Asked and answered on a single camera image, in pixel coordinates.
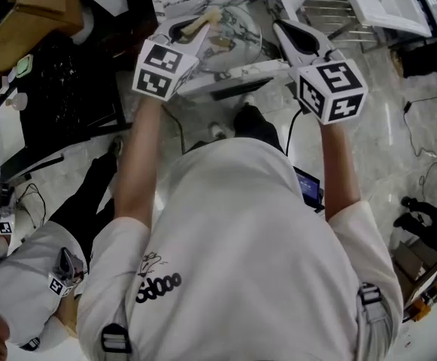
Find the black shoe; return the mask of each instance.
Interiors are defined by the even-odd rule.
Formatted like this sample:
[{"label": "black shoe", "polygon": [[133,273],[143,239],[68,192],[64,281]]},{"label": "black shoe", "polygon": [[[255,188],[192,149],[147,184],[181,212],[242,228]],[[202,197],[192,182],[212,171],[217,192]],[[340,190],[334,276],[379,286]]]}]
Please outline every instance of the black shoe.
[{"label": "black shoe", "polygon": [[108,147],[108,152],[112,153],[116,159],[118,159],[123,152],[123,138],[118,135],[114,137],[113,141],[110,144],[110,147]]},{"label": "black shoe", "polygon": [[396,220],[394,220],[393,227],[402,227],[402,221],[404,220],[404,218],[407,214],[408,213],[404,213],[400,217],[398,217]]},{"label": "black shoe", "polygon": [[410,196],[404,196],[400,201],[400,204],[405,208],[408,208],[408,206],[411,204],[411,200],[412,198]]}]

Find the hand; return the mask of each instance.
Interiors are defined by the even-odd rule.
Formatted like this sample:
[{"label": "hand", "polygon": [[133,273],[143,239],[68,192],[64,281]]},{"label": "hand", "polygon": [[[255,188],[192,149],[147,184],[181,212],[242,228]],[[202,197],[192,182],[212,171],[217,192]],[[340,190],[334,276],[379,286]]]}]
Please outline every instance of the hand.
[{"label": "hand", "polygon": [[332,123],[332,124],[322,124],[320,121],[318,122],[320,125],[321,132],[343,132],[344,128],[340,123]]},{"label": "hand", "polygon": [[143,95],[140,101],[140,106],[142,105],[162,105],[163,100],[155,98],[154,96]]},{"label": "hand", "polygon": [[61,298],[58,310],[56,310],[53,314],[53,316],[60,320],[64,326],[73,320],[73,315],[76,314],[73,292],[74,291],[72,290],[65,298]]},{"label": "hand", "polygon": [[10,235],[1,235],[0,234],[0,238],[4,239],[6,241],[6,243],[8,244],[8,246],[11,244],[11,236]]}]

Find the white box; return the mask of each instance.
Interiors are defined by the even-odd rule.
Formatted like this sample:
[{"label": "white box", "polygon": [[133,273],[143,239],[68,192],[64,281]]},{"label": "white box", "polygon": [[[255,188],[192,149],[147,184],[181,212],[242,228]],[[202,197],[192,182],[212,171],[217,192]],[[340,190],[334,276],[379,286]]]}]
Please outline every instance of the white box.
[{"label": "white box", "polygon": [[351,59],[297,68],[292,76],[297,99],[322,124],[337,123],[360,115],[369,88]]},{"label": "white box", "polygon": [[132,89],[166,102],[198,64],[197,57],[146,40],[138,56]]}]

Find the cardboard box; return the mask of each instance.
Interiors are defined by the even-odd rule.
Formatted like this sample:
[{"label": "cardboard box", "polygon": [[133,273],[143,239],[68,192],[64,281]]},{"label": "cardboard box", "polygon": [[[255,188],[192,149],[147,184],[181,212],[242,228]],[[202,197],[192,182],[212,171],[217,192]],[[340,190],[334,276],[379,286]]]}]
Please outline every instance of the cardboard box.
[{"label": "cardboard box", "polygon": [[407,307],[433,284],[437,276],[437,252],[420,239],[409,247],[401,242],[393,254],[393,269]]},{"label": "cardboard box", "polygon": [[16,0],[0,23],[0,76],[53,30],[71,36],[82,28],[80,0]]}]

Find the white t-shirt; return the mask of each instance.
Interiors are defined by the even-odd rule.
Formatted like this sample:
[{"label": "white t-shirt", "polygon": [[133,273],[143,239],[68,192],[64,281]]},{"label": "white t-shirt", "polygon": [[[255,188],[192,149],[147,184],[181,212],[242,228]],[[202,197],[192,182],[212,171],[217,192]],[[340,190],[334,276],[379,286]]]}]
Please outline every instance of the white t-shirt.
[{"label": "white t-shirt", "polygon": [[[110,323],[127,327],[139,360],[384,357],[402,297],[367,202],[328,224],[288,159],[253,139],[188,153],[171,183],[151,234],[120,218],[94,241],[77,318],[91,360],[105,359]],[[366,325],[362,282],[384,298],[378,325]]]},{"label": "white t-shirt", "polygon": [[46,350],[67,337],[53,313],[61,301],[48,287],[48,275],[62,247],[86,260],[74,237],[54,222],[47,222],[10,256],[0,238],[0,316],[8,324],[9,341],[27,350]]}]

